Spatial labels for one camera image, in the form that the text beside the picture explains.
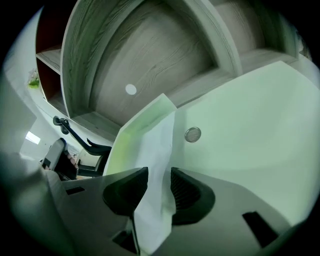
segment white paper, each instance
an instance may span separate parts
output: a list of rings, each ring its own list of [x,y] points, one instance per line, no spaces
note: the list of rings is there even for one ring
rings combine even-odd
[[[148,167],[148,187],[134,212],[140,249],[151,255],[171,233],[175,201],[170,190],[175,112],[143,135],[136,167]]]

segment office chair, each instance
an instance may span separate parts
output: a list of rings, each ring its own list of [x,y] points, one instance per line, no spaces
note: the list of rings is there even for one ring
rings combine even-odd
[[[81,164],[81,161],[78,163],[78,172],[77,175],[79,176],[86,176],[86,177],[99,177],[102,176],[105,165],[109,158],[109,154],[111,151],[110,146],[99,145],[95,144],[90,141],[88,138],[86,139],[88,144],[83,141],[79,135],[71,129],[69,121],[65,118],[59,118],[58,116],[53,117],[53,124],[55,126],[60,126],[61,132],[65,135],[71,134],[71,136],[84,148],[92,156],[100,156],[95,166],[88,166]]]

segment paper sheet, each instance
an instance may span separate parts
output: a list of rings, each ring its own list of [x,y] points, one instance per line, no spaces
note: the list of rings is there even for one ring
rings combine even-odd
[[[134,212],[140,249],[151,255],[171,233],[175,201],[170,190],[175,112],[143,135],[136,167],[148,167],[148,187]]]

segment metal screw head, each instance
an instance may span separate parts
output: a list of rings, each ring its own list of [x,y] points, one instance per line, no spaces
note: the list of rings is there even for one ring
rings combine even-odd
[[[201,130],[198,127],[191,127],[185,132],[184,138],[187,142],[194,143],[201,137]]]

